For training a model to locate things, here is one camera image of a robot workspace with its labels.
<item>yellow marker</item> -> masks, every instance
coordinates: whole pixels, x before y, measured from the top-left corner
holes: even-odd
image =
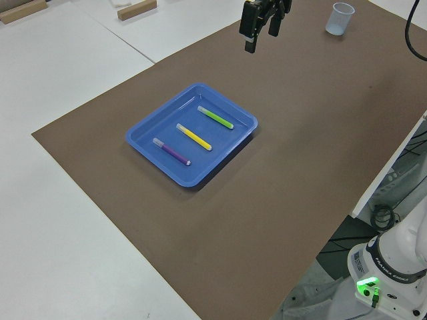
[[[176,125],[176,129],[180,130],[182,133],[184,133],[188,137],[192,138],[195,142],[199,143],[206,150],[208,150],[208,151],[212,150],[212,146],[209,143],[204,141],[201,137],[199,137],[195,133],[192,133],[190,130],[185,128],[182,124],[178,123]]]

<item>gray cylindrical object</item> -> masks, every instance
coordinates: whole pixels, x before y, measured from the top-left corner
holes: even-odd
[[[28,2],[32,2],[32,0],[0,0],[0,13],[16,8]]]

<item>purple marker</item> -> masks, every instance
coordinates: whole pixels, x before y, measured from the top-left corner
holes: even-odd
[[[188,160],[187,158],[185,158],[182,155],[180,155],[178,152],[176,152],[175,150],[173,150],[171,147],[168,147],[167,145],[165,145],[165,143],[161,142],[158,138],[154,138],[153,139],[153,143],[155,145],[158,145],[159,147],[161,147],[164,151],[166,151],[167,153],[169,153],[172,157],[180,160],[184,165],[191,165],[191,161],[190,160]]]

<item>white tabletop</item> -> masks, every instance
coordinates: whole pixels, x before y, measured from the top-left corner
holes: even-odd
[[[152,65],[59,2],[0,23],[1,318],[199,319],[31,136]]]
[[[158,62],[239,20],[244,1],[157,0],[156,9],[125,21],[117,18],[117,9],[108,0],[73,2],[148,59]]]

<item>marker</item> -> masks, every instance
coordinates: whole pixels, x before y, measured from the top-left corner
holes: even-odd
[[[180,130],[182,133],[184,133],[185,135],[187,135],[188,137],[190,137],[191,139],[193,139],[195,142],[199,143],[206,150],[208,150],[208,151],[212,150],[212,146],[209,143],[207,143],[206,141],[204,141],[201,137],[199,137],[195,133],[192,133],[190,130],[188,130],[187,128],[185,128],[180,123],[178,123],[176,125],[176,129]]]
[[[188,160],[187,158],[185,158],[182,155],[180,155],[178,152],[176,152],[175,150],[173,150],[171,147],[165,145],[165,143],[162,142],[162,141],[160,141],[158,138],[154,138],[153,139],[153,143],[155,145],[158,145],[160,148],[162,148],[164,151],[166,151],[167,153],[169,153],[175,159],[181,161],[184,165],[191,165],[191,161],[190,160]]]
[[[216,115],[215,113],[203,108],[201,105],[199,107],[197,107],[197,110],[200,111],[201,113],[204,113],[205,115],[207,115],[208,117],[212,118],[213,120],[221,123],[223,126],[227,127],[228,129],[233,129],[234,128],[234,124],[228,122],[225,119],[222,119],[219,115]]]

